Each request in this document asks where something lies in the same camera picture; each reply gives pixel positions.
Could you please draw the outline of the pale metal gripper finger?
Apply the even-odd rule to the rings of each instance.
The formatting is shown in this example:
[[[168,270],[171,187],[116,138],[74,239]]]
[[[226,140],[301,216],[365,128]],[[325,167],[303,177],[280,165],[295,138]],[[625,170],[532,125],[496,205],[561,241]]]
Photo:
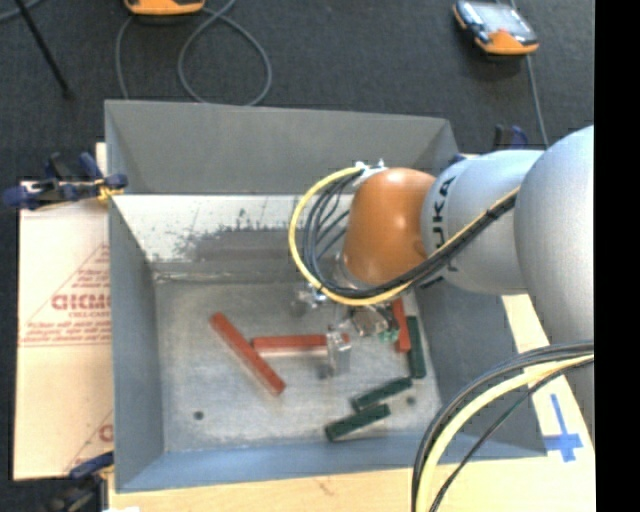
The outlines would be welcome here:
[[[319,378],[341,376],[350,370],[352,344],[347,333],[330,331],[326,334],[327,357],[319,370]]]
[[[326,297],[309,283],[297,283],[290,301],[290,314],[302,317],[326,303]]]

